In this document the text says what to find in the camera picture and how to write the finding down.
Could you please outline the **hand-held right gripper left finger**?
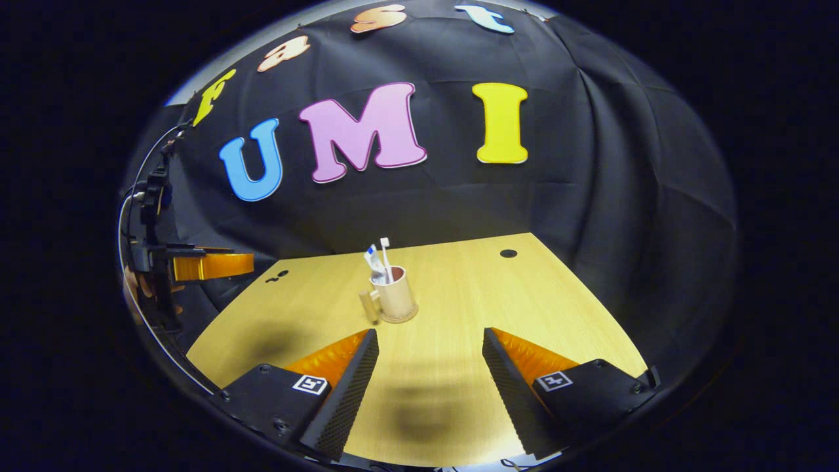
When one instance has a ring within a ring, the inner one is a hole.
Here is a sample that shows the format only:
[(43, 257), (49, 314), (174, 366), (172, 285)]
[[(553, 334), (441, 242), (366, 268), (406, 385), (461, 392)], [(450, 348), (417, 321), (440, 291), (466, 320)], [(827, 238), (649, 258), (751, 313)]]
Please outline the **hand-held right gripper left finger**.
[(286, 367), (259, 364), (221, 389), (220, 412), (276, 447), (338, 461), (378, 355), (366, 329)]

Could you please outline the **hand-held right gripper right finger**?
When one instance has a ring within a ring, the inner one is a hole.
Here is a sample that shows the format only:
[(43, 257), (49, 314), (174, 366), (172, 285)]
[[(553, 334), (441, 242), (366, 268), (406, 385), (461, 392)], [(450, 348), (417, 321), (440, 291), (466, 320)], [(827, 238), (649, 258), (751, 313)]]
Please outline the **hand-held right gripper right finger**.
[(656, 368), (634, 377), (605, 359), (578, 363), (498, 328), (483, 357), (525, 453), (545, 459), (614, 432), (654, 398)]

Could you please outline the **beige cup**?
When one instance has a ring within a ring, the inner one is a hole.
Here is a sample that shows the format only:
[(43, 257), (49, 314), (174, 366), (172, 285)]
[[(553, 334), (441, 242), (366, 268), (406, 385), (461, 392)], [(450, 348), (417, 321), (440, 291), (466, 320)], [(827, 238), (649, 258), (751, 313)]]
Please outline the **beige cup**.
[(408, 281), (405, 268), (396, 265), (392, 269), (395, 282), (383, 286), (372, 284), (374, 289), (363, 290), (359, 293), (366, 318), (372, 323), (382, 321), (380, 319), (380, 309), (382, 307), (386, 310), (392, 310), (392, 308), (398, 309), (417, 303), (410, 288), (410, 281)]

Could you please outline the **white toothpaste tube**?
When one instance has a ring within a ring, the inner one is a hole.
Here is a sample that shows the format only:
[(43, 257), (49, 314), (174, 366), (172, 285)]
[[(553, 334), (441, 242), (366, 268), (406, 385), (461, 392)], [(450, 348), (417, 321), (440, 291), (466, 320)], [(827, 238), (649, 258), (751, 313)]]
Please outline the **white toothpaste tube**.
[(389, 283), (389, 272), (386, 266), (378, 257), (375, 245), (370, 245), (364, 253), (364, 259), (370, 268), (370, 281), (374, 285), (386, 285)]

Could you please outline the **wooden desktop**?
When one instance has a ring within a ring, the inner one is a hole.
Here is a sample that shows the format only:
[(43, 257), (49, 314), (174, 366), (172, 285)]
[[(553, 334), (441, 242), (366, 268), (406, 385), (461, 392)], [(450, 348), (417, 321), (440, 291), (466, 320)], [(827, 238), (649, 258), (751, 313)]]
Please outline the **wooden desktop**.
[[(521, 442), (482, 356), (488, 326), (578, 363), (647, 369), (596, 296), (531, 233), (387, 251), (418, 305), (405, 323), (375, 326), (380, 355), (344, 451), (411, 466), (497, 463)], [(287, 366), (371, 328), (359, 294), (362, 254), (279, 260), (243, 290), (189, 349), (225, 387), (261, 363)]]

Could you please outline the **black backdrop cloth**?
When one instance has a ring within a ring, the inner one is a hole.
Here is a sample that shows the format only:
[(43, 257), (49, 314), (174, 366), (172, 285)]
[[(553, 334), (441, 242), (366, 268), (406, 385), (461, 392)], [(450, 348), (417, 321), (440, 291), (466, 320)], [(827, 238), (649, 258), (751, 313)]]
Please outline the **black backdrop cloth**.
[(335, 0), (276, 21), (153, 114), (124, 191), (189, 123), (165, 242), (281, 259), (531, 233), (658, 368), (704, 359), (737, 275), (732, 179), (687, 99), (563, 14)]

